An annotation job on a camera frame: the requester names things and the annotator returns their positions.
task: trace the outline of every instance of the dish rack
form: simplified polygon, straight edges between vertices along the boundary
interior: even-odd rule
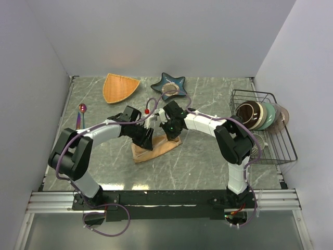
[[[268,92],[233,90],[230,96],[230,110],[236,114],[237,107],[246,101],[259,103],[277,103],[275,96]],[[278,133],[269,133],[266,130],[252,130],[252,133],[260,135],[268,146],[262,151],[261,159],[256,164],[285,164],[298,159],[290,134],[285,126]]]

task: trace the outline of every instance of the marble countertop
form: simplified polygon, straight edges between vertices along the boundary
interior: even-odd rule
[[[159,97],[150,86],[160,81],[157,77],[137,78],[140,85],[126,100],[107,104],[103,98],[105,77],[79,77],[74,79],[73,90],[61,128],[75,129],[78,105],[85,103],[86,127],[104,121],[124,111],[126,105],[143,112],[149,97]],[[192,107],[202,113],[230,116],[229,99],[233,89],[252,90],[248,78],[193,78],[187,77],[184,87],[193,100]],[[185,108],[186,98],[175,98]],[[154,135],[163,134],[157,125]],[[203,190],[225,189],[228,183],[228,165],[222,157],[216,139],[199,131],[184,130],[182,144],[155,159],[134,163],[131,139],[119,137],[93,149],[89,172],[105,190]],[[249,169],[250,183],[255,189],[280,189],[274,165],[253,165]],[[57,180],[49,169],[44,191],[67,191],[72,187]]]

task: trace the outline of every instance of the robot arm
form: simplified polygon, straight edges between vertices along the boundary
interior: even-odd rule
[[[134,123],[141,112],[135,108],[127,106],[124,113],[109,117],[103,122],[107,126],[102,126],[91,131],[65,129],[61,133],[56,146],[54,147],[48,164],[56,169],[58,159],[64,147],[78,133],[87,131],[84,136],[70,146],[75,151],[67,151],[61,161],[59,173],[65,174],[76,185],[81,192],[90,199],[92,204],[101,204],[103,190],[88,173],[88,164],[93,147],[113,138],[126,135],[132,138],[134,144],[152,150],[153,128],[150,122],[159,120],[160,127],[165,131],[168,140],[174,140],[183,129],[193,129],[204,132],[216,138],[223,157],[228,161],[229,183],[228,188],[235,194],[240,195],[247,188],[244,179],[244,166],[249,161],[250,151],[254,145],[250,136],[238,125],[228,120],[212,120],[198,115],[199,112],[192,109],[195,114],[190,114],[172,101],[157,113],[148,117],[145,123]]]

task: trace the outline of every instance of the white wall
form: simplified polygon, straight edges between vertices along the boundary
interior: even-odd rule
[[[332,0],[297,0],[255,78],[290,113],[299,155],[284,174],[296,188],[315,249],[332,249]]]
[[[0,1],[0,248],[41,184],[69,78],[24,0]]]
[[[295,0],[27,0],[70,75],[255,76]]]

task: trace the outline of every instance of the floor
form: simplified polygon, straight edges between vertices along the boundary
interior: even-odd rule
[[[160,78],[138,78],[138,89],[126,100],[110,105],[103,98],[105,77],[79,77],[74,79],[73,90],[61,128],[75,129],[78,105],[85,103],[85,125],[90,127],[107,117],[124,111],[126,105],[144,110],[149,97],[159,97],[150,86]],[[192,107],[202,113],[230,116],[229,99],[233,89],[252,90],[248,78],[193,78],[187,77],[184,88],[193,100]],[[181,107],[186,98],[174,99]],[[163,134],[156,126],[155,135]],[[92,151],[89,172],[105,190],[203,190],[225,189],[228,183],[228,166],[222,157],[216,139],[198,131],[183,131],[182,144],[154,160],[133,162],[131,139],[120,137],[105,142]],[[255,189],[280,189],[274,165],[253,165],[250,183]],[[57,180],[49,169],[44,191],[66,191],[72,187]]]

